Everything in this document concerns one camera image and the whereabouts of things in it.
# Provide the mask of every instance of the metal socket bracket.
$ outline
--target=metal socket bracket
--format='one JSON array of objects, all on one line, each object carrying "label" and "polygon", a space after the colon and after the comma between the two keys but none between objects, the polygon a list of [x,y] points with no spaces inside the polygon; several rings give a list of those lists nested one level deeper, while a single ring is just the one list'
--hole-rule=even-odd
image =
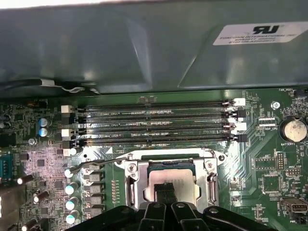
[{"label": "metal socket bracket", "polygon": [[[198,154],[198,157],[191,158],[190,154]],[[157,157],[168,155],[168,159],[142,160],[142,157],[147,155]],[[187,148],[133,151],[119,156],[119,158],[122,157],[126,157],[127,160],[117,162],[115,165],[125,171],[126,204],[128,206],[139,209],[140,204],[148,203],[144,198],[143,191],[149,183],[149,164],[176,161],[190,161],[195,166],[195,184],[200,187],[201,192],[195,203],[197,210],[202,213],[209,206],[218,206],[217,166],[226,161],[227,156],[224,153],[208,148]]]}]

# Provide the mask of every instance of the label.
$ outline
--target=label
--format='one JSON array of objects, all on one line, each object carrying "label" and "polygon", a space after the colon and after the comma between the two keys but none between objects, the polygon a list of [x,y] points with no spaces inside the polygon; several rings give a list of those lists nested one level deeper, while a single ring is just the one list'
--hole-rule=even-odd
[{"label": "label", "polygon": [[213,45],[289,42],[307,30],[308,22],[227,25]]}]

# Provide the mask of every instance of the black cable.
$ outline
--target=black cable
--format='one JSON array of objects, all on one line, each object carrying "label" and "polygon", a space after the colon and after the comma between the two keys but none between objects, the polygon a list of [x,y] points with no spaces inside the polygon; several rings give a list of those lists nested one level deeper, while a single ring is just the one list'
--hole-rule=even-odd
[{"label": "black cable", "polygon": [[20,87],[31,87],[31,86],[41,86],[41,85],[42,85],[42,80],[39,78],[14,80],[5,83],[0,83],[0,91],[20,88]]}]

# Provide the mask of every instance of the white connector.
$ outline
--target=white connector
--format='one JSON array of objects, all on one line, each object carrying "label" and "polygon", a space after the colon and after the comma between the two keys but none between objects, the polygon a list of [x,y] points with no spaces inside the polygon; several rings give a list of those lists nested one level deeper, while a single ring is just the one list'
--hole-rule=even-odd
[{"label": "white connector", "polygon": [[71,137],[72,136],[72,130],[71,129],[62,129],[61,130],[61,136],[62,137]]},{"label": "white connector", "polygon": [[245,98],[235,98],[234,100],[235,107],[244,107],[246,106],[246,99]]},{"label": "white connector", "polygon": [[73,107],[71,105],[61,105],[61,113],[72,113]]},{"label": "white connector", "polygon": [[247,124],[246,123],[235,123],[235,129],[238,131],[246,131]]}]

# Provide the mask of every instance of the electrolytic capacitor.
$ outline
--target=electrolytic capacitor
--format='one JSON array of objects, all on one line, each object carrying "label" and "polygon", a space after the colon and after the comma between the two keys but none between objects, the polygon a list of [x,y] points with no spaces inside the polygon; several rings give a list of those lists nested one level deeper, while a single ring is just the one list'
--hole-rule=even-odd
[{"label": "electrolytic capacitor", "polygon": [[32,227],[34,227],[37,224],[37,220],[36,219],[31,219],[30,221],[28,221],[26,224],[24,224],[21,227],[22,231],[29,231]]},{"label": "electrolytic capacitor", "polygon": [[71,197],[68,202],[66,202],[65,207],[67,210],[73,210],[79,204],[79,199],[75,196]]},{"label": "electrolytic capacitor", "polygon": [[45,190],[45,191],[41,192],[40,194],[34,196],[33,201],[35,203],[38,203],[38,202],[44,200],[45,198],[47,198],[48,196],[49,196],[49,192]]},{"label": "electrolytic capacitor", "polygon": [[75,221],[79,218],[79,212],[77,210],[73,210],[67,217],[66,222],[68,224],[74,224]]},{"label": "electrolytic capacitor", "polygon": [[49,118],[41,118],[41,119],[39,119],[38,124],[39,124],[42,128],[44,128],[44,127],[49,127],[49,126],[52,124],[52,121],[51,121],[51,119],[49,119]]},{"label": "electrolytic capacitor", "polygon": [[17,184],[26,184],[26,183],[28,183],[30,181],[33,181],[33,179],[34,179],[33,175],[31,175],[31,174],[30,175],[26,175],[24,177],[18,178]]},{"label": "electrolytic capacitor", "polygon": [[67,178],[71,178],[73,175],[75,175],[75,174],[71,173],[70,168],[69,168],[69,169],[66,169],[66,170],[64,171],[64,175],[65,175]]},{"label": "electrolytic capacitor", "polygon": [[68,195],[72,195],[78,188],[79,184],[77,182],[71,182],[69,185],[66,186],[65,192]]},{"label": "electrolytic capacitor", "polygon": [[50,137],[52,136],[51,128],[41,128],[38,132],[41,137]]}]

